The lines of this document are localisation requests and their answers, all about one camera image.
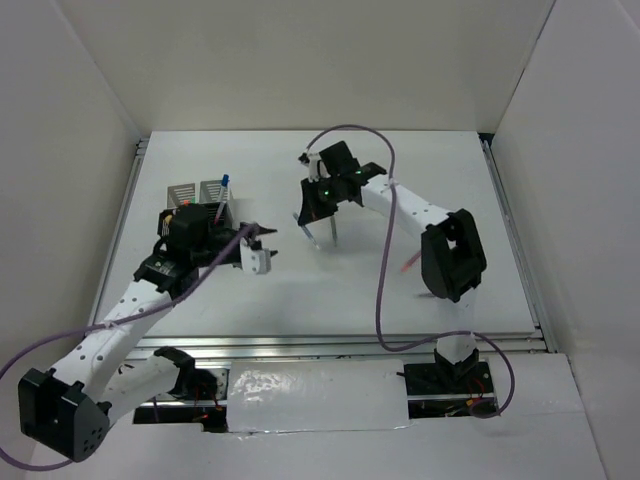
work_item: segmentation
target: white floor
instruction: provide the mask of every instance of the white floor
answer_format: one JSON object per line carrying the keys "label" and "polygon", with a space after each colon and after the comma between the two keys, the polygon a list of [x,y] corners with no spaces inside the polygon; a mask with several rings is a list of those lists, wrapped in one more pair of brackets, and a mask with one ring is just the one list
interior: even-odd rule
{"label": "white floor", "polygon": [[[200,291],[151,330],[152,336],[371,335],[374,298],[386,220],[350,204],[337,215],[339,245],[328,221],[311,225],[318,251],[295,224],[301,205],[297,161],[312,132],[155,132],[129,207],[99,315],[117,301],[136,266],[156,241],[157,214],[170,185],[231,178],[240,219],[279,230],[265,238],[280,254],[266,277],[220,268]],[[397,153],[396,178],[426,200],[475,217],[487,256],[472,325],[442,313],[426,291],[419,264],[399,270],[420,248],[419,239],[396,229],[384,297],[384,330],[420,334],[471,327],[497,334],[534,329],[489,171],[474,132],[390,132]],[[389,154],[376,137],[338,132],[319,149],[346,140],[361,163],[387,167]]]}
{"label": "white floor", "polygon": [[[566,358],[517,354],[511,360],[516,396],[501,418],[420,420],[396,430],[247,435],[202,433],[199,425],[132,425],[129,416],[86,462],[27,478],[605,480]],[[506,369],[493,357],[491,368],[504,400]],[[32,463],[57,460],[39,445]]]}

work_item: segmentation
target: white wall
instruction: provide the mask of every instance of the white wall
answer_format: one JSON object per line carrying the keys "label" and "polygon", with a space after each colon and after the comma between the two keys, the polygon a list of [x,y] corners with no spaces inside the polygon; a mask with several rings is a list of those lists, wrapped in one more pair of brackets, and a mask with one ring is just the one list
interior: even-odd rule
{"label": "white wall", "polygon": [[[95,66],[48,2],[0,2],[0,363],[87,321],[134,154]],[[0,444],[29,461],[17,381],[0,388]],[[22,474],[0,461],[0,478]]]}
{"label": "white wall", "polygon": [[495,131],[552,0],[60,0],[154,130]]}
{"label": "white wall", "polygon": [[558,0],[494,143],[612,480],[640,471],[640,4],[623,3]]}

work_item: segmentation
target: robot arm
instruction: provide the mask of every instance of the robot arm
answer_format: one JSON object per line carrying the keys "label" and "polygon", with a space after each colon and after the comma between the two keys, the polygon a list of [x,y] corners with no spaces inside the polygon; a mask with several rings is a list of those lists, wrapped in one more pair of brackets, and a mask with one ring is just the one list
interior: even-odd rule
{"label": "robot arm", "polygon": [[[360,166],[345,142],[319,154],[303,154],[300,161],[308,166],[309,176],[301,182],[298,225],[331,217],[343,201],[390,215],[392,192],[387,172],[375,163]],[[487,267],[472,215],[464,209],[452,212],[433,205],[397,182],[394,186],[395,222],[420,241],[425,285],[435,296],[459,302],[480,284]]]}
{"label": "robot arm", "polygon": [[[169,347],[156,350],[141,366],[120,370],[129,352],[172,309],[167,305],[186,294],[199,276],[238,234],[214,225],[217,205],[185,205],[160,214],[152,255],[134,274],[116,306],[94,331],[46,372],[29,370],[20,380],[20,425],[24,434],[80,462],[92,455],[109,428],[122,415],[159,393],[184,396],[195,385],[212,390],[216,379],[195,368],[186,353]],[[276,251],[262,248],[257,231],[240,240],[224,263],[250,274],[271,269]],[[143,318],[118,325],[132,315]]]}

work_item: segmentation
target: blue marker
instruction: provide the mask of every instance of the blue marker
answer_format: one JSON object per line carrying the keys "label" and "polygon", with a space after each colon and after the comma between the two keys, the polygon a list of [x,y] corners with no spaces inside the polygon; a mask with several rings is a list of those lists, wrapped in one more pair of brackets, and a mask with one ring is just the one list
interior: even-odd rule
{"label": "blue marker", "polygon": [[213,219],[213,224],[217,225],[218,220],[220,220],[220,216],[222,215],[222,211],[224,210],[224,206],[227,202],[224,202],[224,193],[227,191],[227,185],[229,185],[229,175],[224,174],[222,176],[222,181],[220,182],[220,194],[218,195],[218,211],[216,212],[216,217]]}

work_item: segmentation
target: beige wall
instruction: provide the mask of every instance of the beige wall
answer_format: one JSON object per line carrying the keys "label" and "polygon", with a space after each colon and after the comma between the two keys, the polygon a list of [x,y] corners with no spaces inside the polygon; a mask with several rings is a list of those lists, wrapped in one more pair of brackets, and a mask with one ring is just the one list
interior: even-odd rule
{"label": "beige wall", "polygon": [[558,0],[494,143],[611,480],[640,471],[639,20]]}
{"label": "beige wall", "polygon": [[[0,362],[85,324],[134,154],[95,67],[48,2],[0,2]],[[17,380],[0,388],[0,444],[29,461]],[[0,478],[22,478],[0,461]]]}
{"label": "beige wall", "polygon": [[155,130],[495,131],[552,0],[60,0]]}

